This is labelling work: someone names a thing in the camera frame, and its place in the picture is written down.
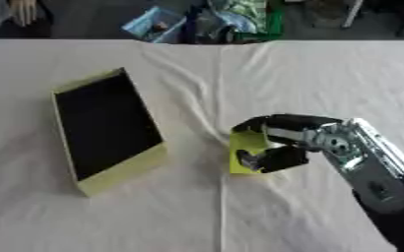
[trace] yellow box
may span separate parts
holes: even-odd
[[[87,196],[165,163],[163,138],[123,69],[61,86],[52,100],[71,174]]]

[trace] white tablecloth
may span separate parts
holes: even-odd
[[[79,196],[51,88],[125,67],[170,162]],[[321,155],[234,176],[228,132],[281,112],[363,117],[404,151],[404,42],[0,41],[0,252],[394,251]]]

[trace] metal robot arm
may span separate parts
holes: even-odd
[[[234,131],[264,134],[268,149],[236,153],[253,170],[272,172],[308,163],[306,153],[323,153],[354,189],[372,222],[404,251],[404,154],[360,118],[275,114],[252,118]]]

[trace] yellow sponge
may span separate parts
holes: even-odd
[[[252,131],[232,132],[230,134],[230,173],[234,174],[253,174],[261,173],[253,171],[242,166],[236,156],[237,150],[246,150],[253,155],[263,152],[267,149],[265,137],[262,133]]]

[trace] blue container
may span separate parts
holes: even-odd
[[[180,28],[185,20],[183,15],[155,6],[141,17],[125,24],[122,29],[147,42],[178,43]],[[168,29],[152,32],[153,25],[160,22],[167,24]]]

